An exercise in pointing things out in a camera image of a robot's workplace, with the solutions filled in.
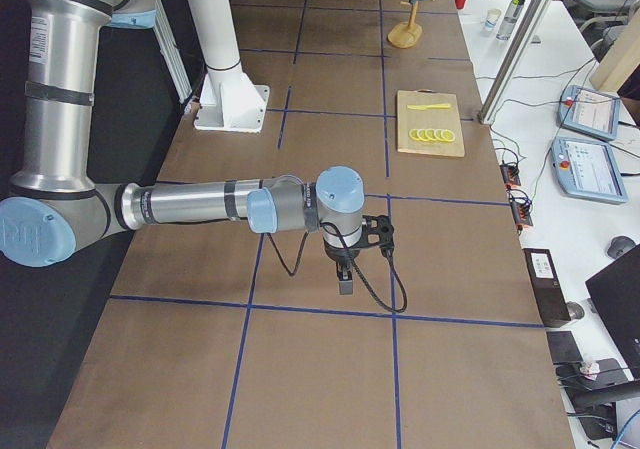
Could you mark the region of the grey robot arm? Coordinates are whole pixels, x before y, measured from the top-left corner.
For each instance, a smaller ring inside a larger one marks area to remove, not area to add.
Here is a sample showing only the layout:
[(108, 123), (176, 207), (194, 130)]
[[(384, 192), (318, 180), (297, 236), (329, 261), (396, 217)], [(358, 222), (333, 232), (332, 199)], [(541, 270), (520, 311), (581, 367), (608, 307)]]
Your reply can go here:
[[(98, 107), (89, 146), (97, 181), (142, 184), (300, 172), (276, 143), (286, 88), (306, 56), (248, 52), (249, 72), (275, 88), (262, 135), (179, 128), (169, 76), (150, 31), (105, 30), (100, 38)], [(257, 237), (237, 224), (154, 226), (114, 235), (69, 260), (28, 268), (1, 264), (1, 303), (71, 304), (117, 297), (241, 301), (251, 282)]]

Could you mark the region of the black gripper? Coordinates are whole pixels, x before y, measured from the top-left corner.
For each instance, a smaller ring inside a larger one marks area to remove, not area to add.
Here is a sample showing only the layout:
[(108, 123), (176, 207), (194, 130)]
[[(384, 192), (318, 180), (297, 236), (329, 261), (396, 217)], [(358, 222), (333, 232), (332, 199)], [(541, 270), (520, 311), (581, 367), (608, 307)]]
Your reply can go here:
[(339, 294), (346, 296), (353, 294), (352, 260), (355, 260), (360, 250), (358, 248), (334, 247), (324, 242), (326, 255), (335, 262), (336, 277), (338, 279)]

